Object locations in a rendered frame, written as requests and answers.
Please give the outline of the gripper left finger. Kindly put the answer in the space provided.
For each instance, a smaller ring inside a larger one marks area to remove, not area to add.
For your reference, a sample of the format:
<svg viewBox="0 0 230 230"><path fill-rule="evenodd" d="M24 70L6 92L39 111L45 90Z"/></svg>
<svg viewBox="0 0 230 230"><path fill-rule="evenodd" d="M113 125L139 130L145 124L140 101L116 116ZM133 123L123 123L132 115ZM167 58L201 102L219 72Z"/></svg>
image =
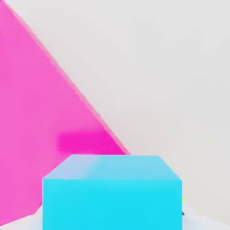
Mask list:
<svg viewBox="0 0 230 230"><path fill-rule="evenodd" d="M42 206L32 215L0 226L0 230L42 230Z"/></svg>

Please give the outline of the small cyan cube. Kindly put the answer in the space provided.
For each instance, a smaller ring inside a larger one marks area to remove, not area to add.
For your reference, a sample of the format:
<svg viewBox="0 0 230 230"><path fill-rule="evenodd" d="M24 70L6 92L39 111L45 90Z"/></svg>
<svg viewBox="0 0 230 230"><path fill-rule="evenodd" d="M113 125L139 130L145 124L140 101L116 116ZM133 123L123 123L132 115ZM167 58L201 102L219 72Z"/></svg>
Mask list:
<svg viewBox="0 0 230 230"><path fill-rule="evenodd" d="M182 181L156 155L71 155L43 178L42 230L182 230Z"/></svg>

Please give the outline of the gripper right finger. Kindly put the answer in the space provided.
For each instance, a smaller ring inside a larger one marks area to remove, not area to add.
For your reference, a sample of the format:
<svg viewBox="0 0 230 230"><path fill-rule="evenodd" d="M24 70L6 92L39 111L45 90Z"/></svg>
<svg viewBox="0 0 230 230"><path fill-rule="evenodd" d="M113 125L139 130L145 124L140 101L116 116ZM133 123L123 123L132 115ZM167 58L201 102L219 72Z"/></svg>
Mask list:
<svg viewBox="0 0 230 230"><path fill-rule="evenodd" d="M230 230L230 226L198 215L186 202L182 203L182 230Z"/></svg>

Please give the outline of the large pink box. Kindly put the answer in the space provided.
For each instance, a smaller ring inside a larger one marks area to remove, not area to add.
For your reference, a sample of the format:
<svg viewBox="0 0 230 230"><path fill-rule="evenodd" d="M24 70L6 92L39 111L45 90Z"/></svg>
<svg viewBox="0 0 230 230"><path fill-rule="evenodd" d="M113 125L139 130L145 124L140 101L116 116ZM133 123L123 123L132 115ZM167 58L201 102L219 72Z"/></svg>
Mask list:
<svg viewBox="0 0 230 230"><path fill-rule="evenodd" d="M0 0L0 226L36 213L43 178L71 154L128 150Z"/></svg>

